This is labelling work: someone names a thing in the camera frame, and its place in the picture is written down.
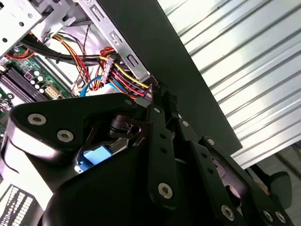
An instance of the cable connector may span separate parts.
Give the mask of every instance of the cable connector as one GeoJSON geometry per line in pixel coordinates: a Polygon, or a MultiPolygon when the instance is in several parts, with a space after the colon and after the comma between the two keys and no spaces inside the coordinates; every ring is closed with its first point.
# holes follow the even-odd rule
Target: cable connector
{"type": "Polygon", "coordinates": [[[113,67],[113,64],[114,64],[114,59],[109,57],[108,60],[107,60],[106,65],[103,69],[103,76],[102,76],[102,79],[101,79],[103,84],[108,83],[108,77],[109,77],[111,68],[113,67]]]}

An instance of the capacitor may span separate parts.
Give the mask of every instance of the capacitor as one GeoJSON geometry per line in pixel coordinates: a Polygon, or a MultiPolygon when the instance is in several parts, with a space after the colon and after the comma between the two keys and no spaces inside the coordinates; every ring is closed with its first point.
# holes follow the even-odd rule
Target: capacitor
{"type": "Polygon", "coordinates": [[[43,81],[44,80],[42,75],[38,76],[37,78],[38,78],[38,81],[43,81]]]}
{"type": "Polygon", "coordinates": [[[39,89],[39,92],[40,92],[40,93],[44,93],[44,92],[45,92],[45,88],[40,88],[40,89],[39,89]]]}
{"type": "Polygon", "coordinates": [[[33,74],[34,74],[35,76],[39,76],[39,75],[40,75],[40,71],[36,70],[36,71],[34,71],[33,74]]]}
{"type": "Polygon", "coordinates": [[[43,83],[42,82],[38,82],[38,83],[36,83],[35,85],[34,85],[34,87],[36,88],[36,89],[39,89],[39,88],[41,88],[43,86],[43,83]]]}
{"type": "Polygon", "coordinates": [[[30,84],[34,85],[39,82],[36,78],[30,80],[30,84]]]}

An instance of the yellow wire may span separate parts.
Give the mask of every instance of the yellow wire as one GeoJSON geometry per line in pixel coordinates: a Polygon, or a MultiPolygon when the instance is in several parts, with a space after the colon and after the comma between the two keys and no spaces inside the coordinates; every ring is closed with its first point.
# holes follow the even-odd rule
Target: yellow wire
{"type": "MultiPolygon", "coordinates": [[[[101,58],[102,60],[108,60],[108,58],[103,57],[103,56],[99,56],[99,58],[101,58]]],[[[130,80],[136,82],[137,84],[145,87],[145,88],[149,88],[148,85],[145,85],[144,83],[138,81],[137,79],[133,78],[132,76],[130,76],[128,73],[126,73],[117,63],[114,63],[114,65],[118,68],[118,70],[120,70],[126,77],[128,77],[130,80]]]]}
{"type": "Polygon", "coordinates": [[[74,59],[74,61],[76,63],[76,66],[78,67],[78,69],[80,71],[81,77],[83,78],[84,82],[87,84],[88,82],[87,82],[85,76],[83,76],[81,67],[79,66],[79,63],[78,63],[78,61],[77,61],[77,59],[76,59],[76,57],[74,55],[74,50],[71,49],[71,47],[66,42],[64,42],[60,37],[58,37],[58,36],[55,35],[54,38],[56,40],[58,40],[60,43],[62,43],[68,49],[68,51],[70,52],[70,54],[72,55],[72,58],[74,59]]]}

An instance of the motherboard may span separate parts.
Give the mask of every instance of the motherboard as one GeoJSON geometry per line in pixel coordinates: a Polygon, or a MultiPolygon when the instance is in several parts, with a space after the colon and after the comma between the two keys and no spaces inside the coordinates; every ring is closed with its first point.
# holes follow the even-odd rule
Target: motherboard
{"type": "MultiPolygon", "coordinates": [[[[14,48],[13,54],[24,54],[14,48]]],[[[55,75],[39,64],[36,56],[19,60],[1,59],[0,71],[0,143],[4,137],[10,110],[23,103],[70,98],[71,92],[55,75]]]]}

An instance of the black side panel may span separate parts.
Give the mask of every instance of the black side panel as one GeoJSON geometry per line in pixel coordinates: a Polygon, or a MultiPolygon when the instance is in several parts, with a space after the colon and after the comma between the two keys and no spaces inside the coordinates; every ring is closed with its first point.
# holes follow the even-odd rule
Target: black side panel
{"type": "Polygon", "coordinates": [[[199,137],[215,137],[230,153],[242,146],[156,0],[98,0],[146,68],[178,97],[199,137]]]}

